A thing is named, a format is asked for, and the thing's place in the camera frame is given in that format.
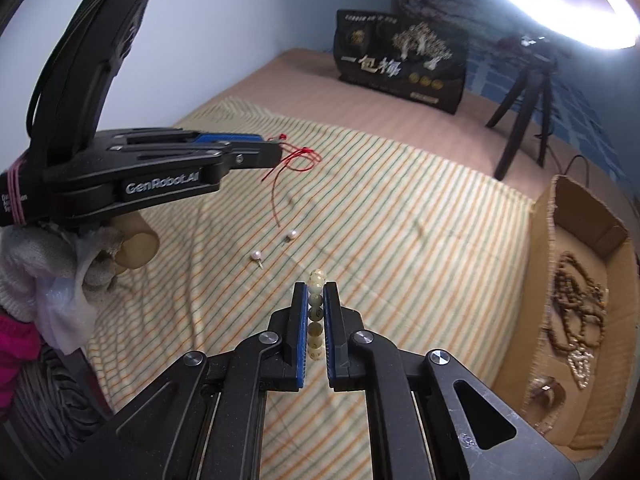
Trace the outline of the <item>gloved left hand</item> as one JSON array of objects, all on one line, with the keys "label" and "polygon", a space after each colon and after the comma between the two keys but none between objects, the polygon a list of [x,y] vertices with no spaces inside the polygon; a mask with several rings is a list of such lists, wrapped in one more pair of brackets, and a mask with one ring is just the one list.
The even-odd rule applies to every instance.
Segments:
[{"label": "gloved left hand", "polygon": [[50,224],[1,230],[1,310],[71,354],[91,338],[120,274],[146,266],[160,237],[138,212],[79,234]]}]

